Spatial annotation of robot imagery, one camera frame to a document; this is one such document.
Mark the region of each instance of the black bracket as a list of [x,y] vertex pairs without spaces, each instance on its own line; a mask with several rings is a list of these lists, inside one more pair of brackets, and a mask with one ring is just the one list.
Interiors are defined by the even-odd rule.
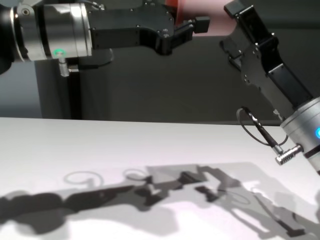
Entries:
[[175,26],[172,8],[157,0],[144,0],[131,9],[96,10],[88,13],[93,49],[146,46],[161,55],[192,40],[193,32],[206,33],[209,17],[196,17]]
[[245,7],[235,0],[224,10],[237,21],[251,43],[243,52],[230,38],[220,43],[229,62],[241,71],[242,79],[255,85],[284,118],[312,100],[312,94],[281,59],[278,38],[268,31],[254,6]]

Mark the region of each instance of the white tabletop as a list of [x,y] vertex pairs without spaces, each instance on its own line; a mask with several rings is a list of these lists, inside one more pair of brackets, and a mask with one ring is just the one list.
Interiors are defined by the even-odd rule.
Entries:
[[320,177],[239,126],[0,118],[0,136],[0,240],[320,238]]

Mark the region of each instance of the red object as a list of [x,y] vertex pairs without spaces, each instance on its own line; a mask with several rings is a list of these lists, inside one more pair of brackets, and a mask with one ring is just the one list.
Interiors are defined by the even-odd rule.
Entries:
[[224,5],[232,0],[166,0],[165,4],[177,8],[176,25],[194,17],[209,16],[208,33],[197,36],[226,36],[236,28],[236,21],[224,11]]
[[179,25],[184,21],[183,5],[185,0],[165,0],[165,5],[177,8],[175,24]]

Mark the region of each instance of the blue indicator light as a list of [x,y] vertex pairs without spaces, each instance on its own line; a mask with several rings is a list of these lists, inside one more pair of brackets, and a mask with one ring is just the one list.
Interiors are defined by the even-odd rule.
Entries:
[[315,130],[315,135],[318,139],[320,139],[320,127]]

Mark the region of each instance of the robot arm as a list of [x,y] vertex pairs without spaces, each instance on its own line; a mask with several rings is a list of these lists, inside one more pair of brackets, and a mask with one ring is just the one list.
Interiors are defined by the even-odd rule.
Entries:
[[242,80],[256,86],[279,113],[281,127],[296,146],[283,151],[253,114],[245,107],[243,110],[277,153],[280,165],[303,152],[320,175],[320,98],[315,98],[282,61],[278,38],[267,30],[253,6],[244,7],[235,0],[224,9],[237,21],[250,46],[241,51],[229,37],[221,47],[241,72]]
[[0,5],[0,16],[0,74],[13,61],[59,59],[62,65],[68,58],[91,56],[92,49],[147,46],[169,55],[193,33],[207,32],[210,23],[208,17],[196,17],[176,25],[175,10],[157,0],[112,10],[24,0],[13,8]]

